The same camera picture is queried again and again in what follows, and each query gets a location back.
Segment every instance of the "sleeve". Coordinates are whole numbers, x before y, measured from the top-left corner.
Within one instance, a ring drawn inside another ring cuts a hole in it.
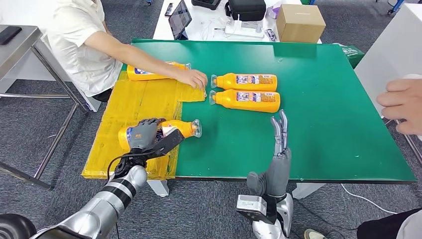
[[[62,36],[77,47],[80,47],[92,34],[101,31],[88,13],[75,7],[63,7],[57,10],[53,20]]]
[[[397,233],[397,239],[420,239],[422,235],[422,210],[410,215]]]
[[[101,0],[97,0],[98,8],[98,15],[100,17],[100,21],[103,22],[106,18],[106,14],[104,13],[103,3]]]

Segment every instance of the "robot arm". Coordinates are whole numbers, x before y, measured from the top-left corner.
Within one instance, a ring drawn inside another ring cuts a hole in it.
[[[157,137],[157,127],[162,121],[164,119],[139,122],[128,139],[130,152],[122,155],[108,183],[78,212],[55,226],[39,231],[31,239],[106,238],[146,182],[147,160],[165,155],[185,139],[176,128],[162,139]]]
[[[250,172],[246,183],[252,193],[275,197],[279,200],[286,196],[287,182],[290,176],[291,152],[287,148],[287,117],[283,110],[279,112],[280,120],[271,117],[274,128],[274,155],[267,171],[257,175]]]
[[[280,120],[271,117],[274,128],[274,155],[267,171],[250,172],[246,183],[252,195],[238,195],[236,211],[252,220],[259,239],[285,239],[290,235],[293,198],[286,193],[292,154],[287,148],[287,118],[279,112]]]

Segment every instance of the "human hand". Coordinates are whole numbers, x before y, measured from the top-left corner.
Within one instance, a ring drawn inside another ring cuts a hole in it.
[[[191,85],[193,88],[205,88],[208,79],[206,74],[197,70],[180,70],[176,80]]]
[[[377,97],[383,106],[382,115],[391,120],[405,119],[396,126],[403,134],[422,135],[422,76],[407,76],[407,79],[390,81],[387,92]]]

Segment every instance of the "bottle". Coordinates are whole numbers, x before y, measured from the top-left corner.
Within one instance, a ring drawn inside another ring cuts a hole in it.
[[[224,76],[211,76],[211,87],[220,87],[225,90],[244,91],[276,91],[277,76],[271,74],[235,74],[227,73]]]
[[[210,91],[210,104],[215,103],[229,109],[274,113],[280,107],[280,94],[263,91]]]
[[[166,134],[174,127],[179,129],[185,138],[189,138],[191,136],[199,138],[202,136],[202,125],[199,119],[196,119],[192,122],[184,122],[181,120],[172,119],[162,122],[161,127],[163,129],[164,136],[166,136]]]
[[[117,136],[120,146],[128,152],[130,151],[129,139],[131,137],[133,127],[121,128]],[[191,136],[199,138],[202,136],[202,125],[199,119],[192,122],[183,122],[181,120],[172,119],[160,124],[160,127],[157,130],[156,139],[161,140],[163,137],[167,136],[168,132],[170,132],[170,130],[174,127],[179,129],[185,138]]]
[[[180,64],[177,62],[169,61],[166,62],[167,64],[171,64],[173,66],[176,66],[180,69],[186,70],[191,68],[191,64]],[[150,72],[146,72],[143,70],[139,70],[138,68],[134,68],[133,66],[127,66],[127,77],[131,81],[147,81],[147,80],[158,80],[158,79],[167,79],[168,76],[162,76]]]

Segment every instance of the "black bag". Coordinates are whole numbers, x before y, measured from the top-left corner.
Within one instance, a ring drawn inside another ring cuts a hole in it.
[[[224,9],[234,20],[260,21],[264,18],[267,6],[264,0],[228,0]]]

